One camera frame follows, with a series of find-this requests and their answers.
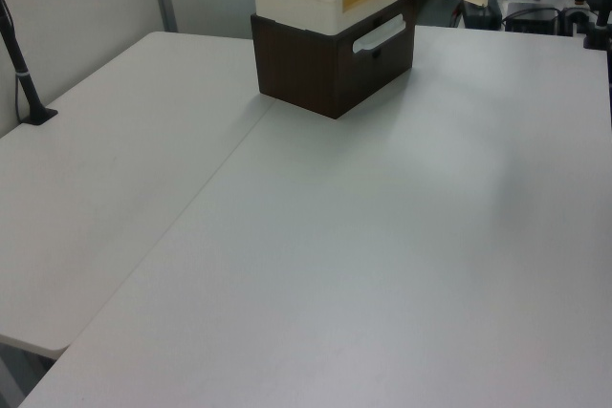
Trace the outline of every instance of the drawer handle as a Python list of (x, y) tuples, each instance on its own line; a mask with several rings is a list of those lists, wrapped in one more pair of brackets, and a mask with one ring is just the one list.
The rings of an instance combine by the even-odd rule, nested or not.
[(353, 53), (359, 53), (361, 50), (374, 50), (404, 29), (404, 17), (398, 14), (395, 18), (387, 21), (374, 31), (368, 32), (362, 38), (358, 38), (353, 44)]

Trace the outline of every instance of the black cable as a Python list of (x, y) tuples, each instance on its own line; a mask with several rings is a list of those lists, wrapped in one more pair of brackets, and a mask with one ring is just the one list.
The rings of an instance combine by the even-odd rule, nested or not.
[(15, 114), (17, 115), (17, 122), (21, 124), (21, 117), (19, 116), (19, 77), (15, 74)]
[(15, 33), (15, 23), (12, 22), (11, 11), (9, 10), (9, 6), (7, 5), (6, 0), (0, 0), (0, 5), (2, 5), (2, 10), (4, 10), (5, 15), (9, 18), (9, 22), (11, 23), (12, 33)]
[(556, 11), (557, 16), (555, 17), (555, 19), (557, 19), (558, 16), (561, 14), (561, 10), (556, 9), (555, 7), (541, 7), (541, 8), (534, 8), (534, 9), (525, 9), (521, 11), (515, 11), (513, 14), (509, 14), (508, 16), (506, 16), (504, 19), (501, 20), (501, 24), (506, 24), (506, 21), (509, 19), (515, 19), (518, 16), (523, 16), (525, 14), (534, 13), (536, 11)]

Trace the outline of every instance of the black stand base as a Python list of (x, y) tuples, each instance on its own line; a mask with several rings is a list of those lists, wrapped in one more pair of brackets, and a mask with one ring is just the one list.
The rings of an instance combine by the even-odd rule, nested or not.
[(598, 28), (589, 25), (589, 32), (584, 37), (583, 46), (586, 50), (601, 50), (606, 52), (610, 47), (610, 38), (607, 28)]
[(35, 119), (32, 119), (30, 116), (27, 116), (25, 118), (23, 118), (21, 120), (21, 122), (23, 124), (31, 124), (33, 126), (40, 126), (41, 124), (43, 124), (45, 121), (53, 118), (54, 116), (57, 115), (57, 110), (54, 109), (45, 109), (47, 116), (46, 117), (36, 117)]

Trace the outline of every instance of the white tabletop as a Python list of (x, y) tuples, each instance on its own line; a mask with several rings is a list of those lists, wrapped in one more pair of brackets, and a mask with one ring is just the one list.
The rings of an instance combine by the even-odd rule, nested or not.
[(58, 357), (272, 100), (250, 41), (153, 33), (0, 139), (0, 342)]
[(277, 102), (23, 408), (608, 406), (611, 179), (603, 53), (418, 28), (339, 120)]

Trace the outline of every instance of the microphone stand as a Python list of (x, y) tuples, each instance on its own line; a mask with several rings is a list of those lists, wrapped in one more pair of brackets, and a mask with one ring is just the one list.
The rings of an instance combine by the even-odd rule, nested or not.
[(49, 118), (57, 115), (57, 110), (46, 108), (44, 105), (42, 105), (42, 102), (40, 102), (40, 99), (38, 98), (38, 93), (34, 87), (32, 77), (30, 76), (30, 71), (26, 65), (26, 60), (21, 53), (19, 44), (17, 43), (11, 13), (9, 12), (9, 7), (7, 6), (5, 0), (0, 0), (0, 33), (2, 33), (4, 44), (9, 51), (12, 65), (15, 68), (15, 74), (17, 75), (17, 78), (21, 83), (21, 87), (23, 88), (23, 92), (26, 95), (28, 103), (30, 104), (30, 115), (25, 117), (22, 122), (39, 126)]
[(600, 13), (595, 25), (589, 27), (589, 32), (584, 37), (584, 48), (588, 50), (608, 51), (610, 48), (610, 33), (608, 32), (608, 19), (612, 0), (602, 0)]

